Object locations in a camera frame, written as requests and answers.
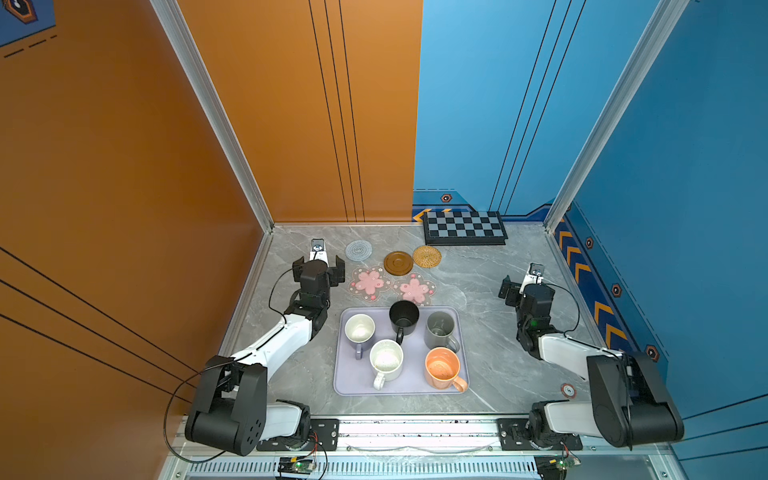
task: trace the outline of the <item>chessboard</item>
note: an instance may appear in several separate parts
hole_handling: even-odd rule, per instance
[[[427,245],[505,245],[507,230],[498,212],[425,212]]]

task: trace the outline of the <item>gray mug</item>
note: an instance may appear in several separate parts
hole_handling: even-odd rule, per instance
[[[424,332],[424,343],[430,349],[444,346],[454,353],[461,348],[453,337],[453,329],[456,327],[454,319],[446,312],[434,312],[427,319],[427,331]]]
[[[376,331],[376,324],[370,316],[365,313],[352,315],[344,326],[346,339],[355,347],[355,358],[360,360],[362,352],[373,346],[375,339],[373,333]]]

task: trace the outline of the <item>gray knitted coaster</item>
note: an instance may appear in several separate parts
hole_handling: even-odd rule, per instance
[[[365,240],[355,240],[346,246],[346,257],[353,262],[362,262],[373,253],[373,246]]]

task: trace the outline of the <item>purple tray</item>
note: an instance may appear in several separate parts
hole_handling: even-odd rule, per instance
[[[341,327],[339,328],[339,347],[336,350],[336,371],[333,373],[333,389],[339,395],[419,395],[419,394],[446,394],[459,393],[455,387],[450,386],[445,390],[437,390],[430,386],[424,377],[424,359],[429,353],[429,348],[424,344],[424,332],[426,331],[427,318],[434,312],[447,312],[456,322],[453,336],[458,341],[461,349],[456,355],[462,362],[462,369],[458,376],[469,383],[467,372],[467,359],[464,357],[464,343],[462,342],[462,328],[458,321],[458,313],[450,306],[421,306],[419,307],[419,322],[416,330],[406,336],[402,341],[402,372],[400,376],[391,382],[384,384],[384,388],[373,388],[373,379],[376,373],[371,367],[370,349],[362,353],[360,360],[355,358],[355,348],[349,343],[344,334],[346,321],[357,313],[365,313],[373,318],[376,323],[376,332],[373,337],[376,342],[384,339],[395,339],[395,330],[389,321],[388,306],[371,306],[362,308],[348,308],[341,313]]]

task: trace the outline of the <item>vent grille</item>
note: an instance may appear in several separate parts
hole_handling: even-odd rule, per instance
[[[403,457],[382,457],[382,461],[364,460],[359,457],[331,459],[323,480],[334,478],[540,478],[536,463],[531,456],[506,458],[472,458],[457,462],[415,460],[413,463],[397,463]],[[208,463],[191,465],[188,478],[274,478],[275,461],[223,458]],[[318,458],[319,472],[325,461]]]

